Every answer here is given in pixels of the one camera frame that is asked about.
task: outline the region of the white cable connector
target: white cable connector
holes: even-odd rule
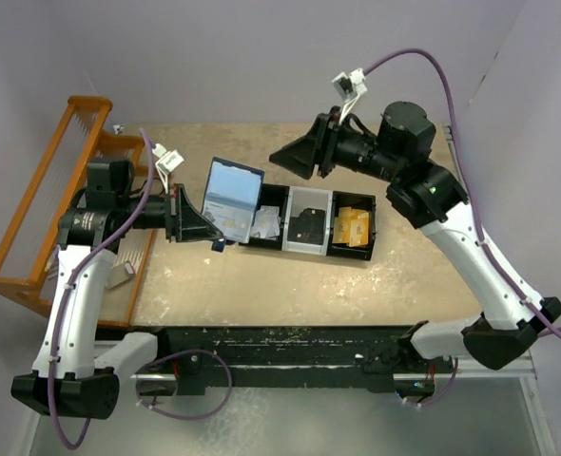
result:
[[[348,75],[342,71],[331,83],[344,101],[339,114],[339,124],[342,124],[346,116],[357,104],[358,99],[367,93],[363,68],[357,68]]]
[[[168,176],[184,162],[184,158],[177,152],[177,149],[166,150],[166,147],[158,143],[156,143],[152,152],[158,158],[156,160],[156,170],[163,183],[164,192],[168,193]]]

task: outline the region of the beige tabletop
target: beige tabletop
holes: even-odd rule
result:
[[[377,239],[371,261],[238,245],[220,254],[211,251],[210,242],[168,243],[160,230],[133,325],[403,325],[480,312],[450,262],[391,207],[384,182],[340,168],[324,180],[302,180],[268,162],[270,153],[309,126],[186,124],[145,129],[155,142],[183,153],[185,162],[174,181],[185,184],[198,209],[213,157],[262,169],[269,183],[376,195]],[[442,133],[432,157],[454,169]]]

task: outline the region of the white wall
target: white wall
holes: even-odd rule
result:
[[[528,2],[460,126],[486,228],[561,299],[561,2]],[[561,450],[561,342],[541,340],[533,354]]]
[[[447,69],[466,107],[525,0],[50,1],[118,123],[312,122],[330,81],[406,47]],[[370,78],[377,120],[397,99],[447,117],[435,71],[413,56]]]
[[[60,28],[37,0],[0,2],[0,239],[67,98],[92,93]],[[0,298],[0,455],[10,454],[26,408],[10,397],[28,373],[45,320]]]

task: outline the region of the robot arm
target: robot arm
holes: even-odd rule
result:
[[[97,158],[87,164],[86,206],[77,202],[59,220],[59,271],[48,328],[31,373],[14,377],[11,394],[41,414],[49,414],[47,381],[50,343],[63,294],[69,290],[55,356],[54,395],[59,416],[106,419],[114,410],[120,386],[138,369],[156,359],[155,334],[131,332],[111,350],[95,358],[99,311],[119,239],[94,255],[72,285],[68,278],[135,211],[131,198],[130,161]],[[182,185],[165,197],[150,196],[133,229],[165,229],[169,240],[219,240],[222,233],[190,204]]]
[[[416,104],[387,106],[377,135],[356,116],[334,106],[317,116],[305,136],[272,154],[270,161],[304,179],[312,177],[315,165],[323,178],[340,165],[389,182],[386,198],[452,262],[483,311],[463,320],[421,322],[406,334],[404,342],[424,359],[469,354],[498,370],[523,354],[544,326],[479,245],[465,190],[452,173],[429,159],[434,136],[435,126]],[[555,297],[543,298],[525,283],[493,241],[486,237],[485,242],[534,306],[555,321],[561,314],[561,302]]]

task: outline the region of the gray floor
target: gray floor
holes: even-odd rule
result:
[[[198,413],[204,397],[166,399],[164,409]],[[82,420],[65,420],[75,438]],[[404,407],[392,394],[356,389],[236,389],[227,407],[201,422],[178,422],[136,407],[134,383],[110,419],[92,423],[83,446],[61,447],[49,418],[38,426],[36,455],[538,455],[519,380],[466,379],[430,408]]]

